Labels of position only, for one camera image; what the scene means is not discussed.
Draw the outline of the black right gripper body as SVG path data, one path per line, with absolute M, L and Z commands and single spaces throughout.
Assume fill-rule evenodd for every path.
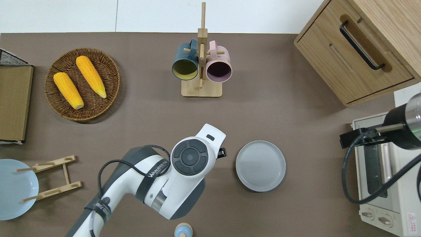
M 387 138 L 376 128 L 359 128 L 354 130 L 356 137 L 353 140 L 353 147 L 386 144 Z

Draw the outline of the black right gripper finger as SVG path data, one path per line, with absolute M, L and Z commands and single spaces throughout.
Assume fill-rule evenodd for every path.
M 340 144 L 341 148 L 349 148 L 350 145 L 353 143 L 353 141 L 356 138 L 356 132 L 355 131 L 349 131 L 347 133 L 343 133 L 340 135 Z

